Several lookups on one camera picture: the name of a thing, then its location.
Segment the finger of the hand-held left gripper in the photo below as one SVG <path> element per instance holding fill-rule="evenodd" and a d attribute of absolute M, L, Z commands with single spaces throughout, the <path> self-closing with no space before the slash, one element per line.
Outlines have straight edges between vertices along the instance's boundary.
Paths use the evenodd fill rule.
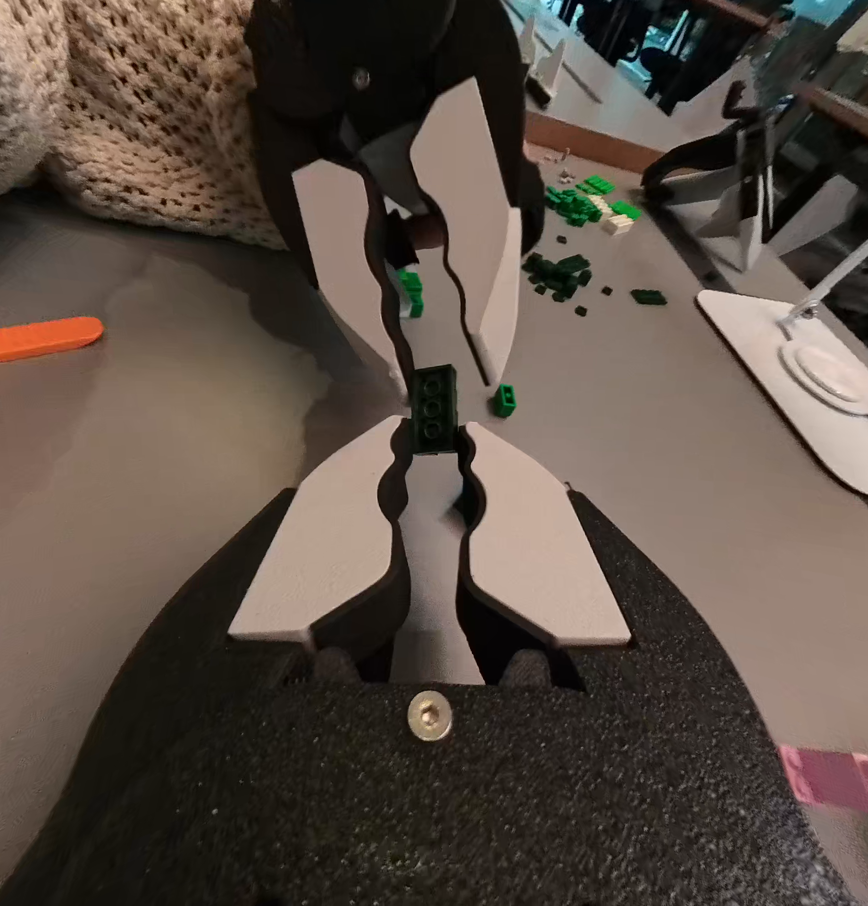
<path fill-rule="evenodd" d="M 440 213 L 444 266 L 486 387 L 503 379 L 518 318 L 521 212 L 504 185 L 475 77 L 433 101 L 409 147 L 421 195 Z"/>
<path fill-rule="evenodd" d="M 407 405 L 414 363 L 385 258 L 383 195 L 365 170 L 327 159 L 298 169 L 292 181 L 325 306 L 355 353 Z"/>

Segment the person's left forearm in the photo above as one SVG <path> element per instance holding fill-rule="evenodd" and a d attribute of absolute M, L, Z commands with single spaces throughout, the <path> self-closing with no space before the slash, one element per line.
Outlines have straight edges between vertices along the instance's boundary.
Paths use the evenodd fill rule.
<path fill-rule="evenodd" d="M 46 170 L 85 213 L 283 250 L 259 188 L 244 1 L 62 2 Z"/>

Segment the pink lego pig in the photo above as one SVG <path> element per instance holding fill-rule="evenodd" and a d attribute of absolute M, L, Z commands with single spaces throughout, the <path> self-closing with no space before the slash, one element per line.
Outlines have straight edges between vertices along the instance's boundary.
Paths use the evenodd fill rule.
<path fill-rule="evenodd" d="M 868 755 L 790 746 L 780 746 L 778 754 L 800 803 L 868 814 Z"/>

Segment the white book stand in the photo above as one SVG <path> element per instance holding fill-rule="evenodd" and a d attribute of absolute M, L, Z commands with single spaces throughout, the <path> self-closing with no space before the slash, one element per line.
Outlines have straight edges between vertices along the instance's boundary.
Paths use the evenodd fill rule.
<path fill-rule="evenodd" d="M 868 364 L 819 316 L 868 239 L 795 304 L 703 290 L 696 304 L 835 479 L 868 496 Z"/>

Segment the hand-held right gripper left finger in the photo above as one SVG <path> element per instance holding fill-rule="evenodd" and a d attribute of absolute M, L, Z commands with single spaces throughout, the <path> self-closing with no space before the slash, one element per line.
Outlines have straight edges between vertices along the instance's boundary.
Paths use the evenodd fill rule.
<path fill-rule="evenodd" d="M 400 518 L 413 459 L 409 419 L 390 416 L 318 465 L 294 491 L 230 623 L 236 641 L 336 649 L 360 676 L 391 679 L 411 579 Z"/>

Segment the grey table wooden edge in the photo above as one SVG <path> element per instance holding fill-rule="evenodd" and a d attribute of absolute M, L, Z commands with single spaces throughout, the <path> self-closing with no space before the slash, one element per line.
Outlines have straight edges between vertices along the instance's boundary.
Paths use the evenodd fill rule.
<path fill-rule="evenodd" d="M 707 21 L 703 39 L 682 66 L 677 78 L 652 99 L 636 87 L 613 55 L 623 27 L 636 10 L 635 2 L 613 2 L 599 43 L 592 47 L 555 17 L 542 2 L 504 2 L 519 37 L 525 20 L 535 17 L 537 59 L 566 40 L 564 64 L 556 96 L 548 109 L 527 101 L 526 135 L 535 145 L 564 151 L 579 158 L 639 174 L 672 148 L 723 130 L 721 109 L 736 74 L 750 68 L 734 62 L 691 101 L 681 102 L 683 86 L 706 62 L 721 57 L 726 37 L 756 38 L 772 24 L 749 7 L 735 2 L 687 2 L 689 11 Z"/>

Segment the orange brick separator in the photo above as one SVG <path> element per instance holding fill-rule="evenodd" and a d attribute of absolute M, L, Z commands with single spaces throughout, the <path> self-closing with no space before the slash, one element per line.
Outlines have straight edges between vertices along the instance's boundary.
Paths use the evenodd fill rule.
<path fill-rule="evenodd" d="M 73 352 L 94 344 L 103 333 L 102 322 L 92 316 L 0 327 L 0 363 Z"/>

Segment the black and white device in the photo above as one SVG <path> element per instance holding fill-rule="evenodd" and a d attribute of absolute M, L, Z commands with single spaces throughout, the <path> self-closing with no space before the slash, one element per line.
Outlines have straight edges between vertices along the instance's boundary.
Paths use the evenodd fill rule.
<path fill-rule="evenodd" d="M 743 80 L 727 89 L 723 130 L 667 152 L 646 168 L 641 183 L 643 200 L 652 207 L 716 201 L 716 209 L 695 235 L 734 239 L 734 267 L 742 273 L 755 266 L 768 243 L 776 255 L 783 255 L 840 226 L 859 195 L 854 183 L 824 162 L 777 200 L 776 128 L 793 96 L 766 107 L 746 105 L 746 89 Z"/>

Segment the green lego cube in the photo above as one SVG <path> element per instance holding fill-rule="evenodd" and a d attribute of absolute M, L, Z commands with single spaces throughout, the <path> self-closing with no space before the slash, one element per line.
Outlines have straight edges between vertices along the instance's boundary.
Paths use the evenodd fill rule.
<path fill-rule="evenodd" d="M 394 272 L 394 285 L 399 298 L 399 317 L 402 321 L 416 320 L 425 309 L 423 283 L 413 267 L 401 268 Z"/>

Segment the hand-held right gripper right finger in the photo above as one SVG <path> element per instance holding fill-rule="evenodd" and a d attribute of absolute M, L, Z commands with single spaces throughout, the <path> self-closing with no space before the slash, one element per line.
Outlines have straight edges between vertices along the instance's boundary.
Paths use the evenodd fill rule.
<path fill-rule="evenodd" d="M 569 490 L 482 424 L 459 429 L 466 529 L 459 625 L 485 684 L 535 651 L 548 679 L 580 687 L 571 651 L 623 648 L 632 631 Z"/>

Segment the dark green lego assembly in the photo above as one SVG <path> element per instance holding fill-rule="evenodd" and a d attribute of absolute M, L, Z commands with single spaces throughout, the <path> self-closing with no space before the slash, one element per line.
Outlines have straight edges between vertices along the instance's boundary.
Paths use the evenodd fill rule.
<path fill-rule="evenodd" d="M 459 431 L 457 372 L 452 364 L 417 369 L 409 385 L 412 453 L 455 452 Z"/>

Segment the pile of bright green lego pieces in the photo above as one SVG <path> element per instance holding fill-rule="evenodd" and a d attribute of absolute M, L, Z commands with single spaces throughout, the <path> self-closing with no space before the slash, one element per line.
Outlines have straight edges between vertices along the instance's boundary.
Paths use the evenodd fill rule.
<path fill-rule="evenodd" d="M 587 223 L 597 224 L 604 217 L 589 198 L 597 195 L 585 194 L 577 188 L 577 184 L 581 182 L 571 185 L 548 185 L 544 193 L 546 207 L 558 214 L 570 227 L 583 227 Z M 604 196 L 609 204 L 616 201 L 610 198 L 612 193 Z"/>

